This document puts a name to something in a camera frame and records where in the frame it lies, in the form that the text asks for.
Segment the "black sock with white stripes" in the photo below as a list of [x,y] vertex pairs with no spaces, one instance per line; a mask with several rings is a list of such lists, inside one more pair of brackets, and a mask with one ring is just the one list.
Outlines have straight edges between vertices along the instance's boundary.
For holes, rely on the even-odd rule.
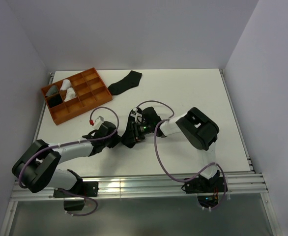
[[63,103],[61,95],[58,93],[56,95],[47,98],[48,107],[52,108]]

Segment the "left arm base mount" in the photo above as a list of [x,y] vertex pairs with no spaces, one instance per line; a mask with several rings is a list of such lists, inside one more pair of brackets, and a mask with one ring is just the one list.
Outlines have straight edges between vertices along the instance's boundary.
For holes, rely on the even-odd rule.
[[70,190],[55,189],[53,197],[63,199],[63,208],[67,212],[78,214],[84,207],[94,207],[97,209],[98,203],[93,197],[98,194],[98,182],[86,182],[76,184]]

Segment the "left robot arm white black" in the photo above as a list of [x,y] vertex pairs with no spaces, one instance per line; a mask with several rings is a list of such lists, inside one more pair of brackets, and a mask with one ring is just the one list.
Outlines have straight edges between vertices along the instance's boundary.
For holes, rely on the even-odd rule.
[[70,196],[82,192],[82,178],[73,170],[61,170],[58,164],[99,154],[104,148],[114,148],[121,140],[116,126],[104,121],[79,140],[51,145],[36,140],[13,165],[12,173],[23,188],[37,193],[45,187],[64,189]]

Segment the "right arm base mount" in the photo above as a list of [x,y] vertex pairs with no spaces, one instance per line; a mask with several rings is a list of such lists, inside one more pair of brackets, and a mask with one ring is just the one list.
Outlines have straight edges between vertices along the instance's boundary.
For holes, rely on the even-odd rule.
[[220,194],[228,191],[227,184],[225,183],[223,177],[216,176],[210,179],[199,176],[191,181],[184,183],[181,189],[186,194],[204,194],[204,195],[214,195]]

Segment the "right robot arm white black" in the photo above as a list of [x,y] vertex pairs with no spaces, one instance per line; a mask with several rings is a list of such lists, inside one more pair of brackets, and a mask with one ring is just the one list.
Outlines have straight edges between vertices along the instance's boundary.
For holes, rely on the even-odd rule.
[[193,107],[181,116],[172,115],[169,119],[162,121],[153,107],[143,110],[134,108],[129,114],[126,130],[122,135],[122,143],[128,148],[133,148],[151,133],[161,138],[182,133],[198,150],[198,157],[206,166],[206,169],[200,173],[202,177],[199,181],[200,188],[209,192],[216,186],[216,179],[220,174],[215,154],[219,127],[208,116]]

